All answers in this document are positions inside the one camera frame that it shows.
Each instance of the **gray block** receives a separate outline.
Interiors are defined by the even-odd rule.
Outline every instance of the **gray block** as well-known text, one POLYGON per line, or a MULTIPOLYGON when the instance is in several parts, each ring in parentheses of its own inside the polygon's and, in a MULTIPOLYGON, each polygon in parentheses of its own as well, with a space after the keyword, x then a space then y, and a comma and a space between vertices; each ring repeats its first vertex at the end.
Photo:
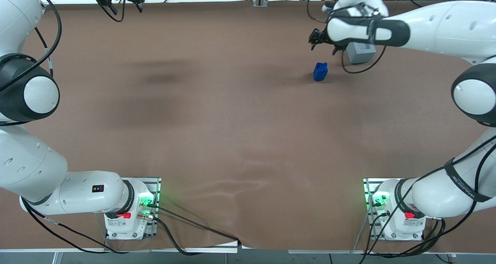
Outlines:
POLYGON ((366 43, 349 43, 346 52, 351 64, 369 62, 375 55, 375 46, 366 43))

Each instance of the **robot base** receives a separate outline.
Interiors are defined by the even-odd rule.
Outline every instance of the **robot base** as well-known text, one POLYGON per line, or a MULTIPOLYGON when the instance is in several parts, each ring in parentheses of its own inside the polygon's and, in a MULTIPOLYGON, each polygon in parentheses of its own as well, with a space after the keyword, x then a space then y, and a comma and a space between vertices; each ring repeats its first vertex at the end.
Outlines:
POLYGON ((134 188, 134 200, 128 213, 129 218, 108 218, 105 216, 107 239, 110 240, 141 240, 156 234, 156 222, 153 221, 155 209, 145 205, 157 203, 156 196, 150 191, 158 193, 160 178, 123 178, 129 180, 134 188))
POLYGON ((422 241, 425 217, 406 218, 405 213, 401 209, 397 209, 386 224, 390 213, 397 206, 395 188, 398 182, 397 179, 388 179, 381 183, 375 193, 370 196, 370 204, 381 204, 381 206, 373 206, 372 213, 377 213, 376 216, 383 213, 388 215, 379 218, 381 228, 384 227, 383 237, 387 241, 422 241))
POLYGON ((378 215, 386 213, 392 213, 396 208, 396 200, 394 198, 395 187, 399 181, 397 179, 381 179, 381 178, 364 178, 363 188, 365 190, 365 202, 367 202, 367 216, 363 221, 362 229, 356 238, 355 250, 358 245, 358 240, 362 235, 363 228, 365 224, 368 223, 371 226, 372 240, 378 238, 379 240, 387 241, 422 241, 423 230, 425 227, 425 217, 420 219, 409 218, 407 219, 404 213, 398 209, 393 218, 388 222, 386 226, 385 223, 389 216, 380 217, 374 225, 372 222, 378 215))

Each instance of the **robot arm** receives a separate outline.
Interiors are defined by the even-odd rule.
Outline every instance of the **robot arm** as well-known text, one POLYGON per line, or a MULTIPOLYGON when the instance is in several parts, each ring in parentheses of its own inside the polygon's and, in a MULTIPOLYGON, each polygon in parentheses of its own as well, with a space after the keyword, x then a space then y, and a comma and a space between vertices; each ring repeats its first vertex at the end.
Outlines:
MULTIPOLYGON (((312 47, 329 43, 344 50, 351 42, 388 45, 460 57, 473 66, 455 79, 451 94, 454 103, 468 117, 485 126, 496 126, 496 3, 450 1, 432 4, 389 17, 381 0, 339 0, 329 14, 324 31, 310 35, 312 47)), ((388 240, 416 240, 425 227, 425 216, 452 217, 465 214, 474 201, 474 211, 496 206, 496 128, 489 128, 466 152, 444 168, 419 178, 382 183, 371 204, 380 204, 377 213, 393 214, 384 228, 388 240), (480 144, 484 147, 464 157, 480 144), (479 189, 474 191, 480 168, 479 189), (407 190, 411 192, 404 197, 407 190)), ((381 218, 385 225, 389 217, 381 218)))
POLYGON ((105 213, 116 239, 141 239, 154 196, 144 183, 106 171, 68 172, 66 159, 23 123, 50 116, 59 88, 36 60, 21 54, 42 16, 40 0, 0 0, 0 187, 41 214, 105 213))

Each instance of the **blue block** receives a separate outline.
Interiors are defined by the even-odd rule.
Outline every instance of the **blue block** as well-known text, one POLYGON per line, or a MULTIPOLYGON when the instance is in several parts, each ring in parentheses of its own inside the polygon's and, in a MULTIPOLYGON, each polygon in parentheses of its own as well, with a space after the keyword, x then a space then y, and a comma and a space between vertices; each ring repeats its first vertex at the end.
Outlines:
POLYGON ((313 70, 313 80, 316 82, 321 82, 326 78, 327 72, 327 62, 321 63, 318 62, 313 70))

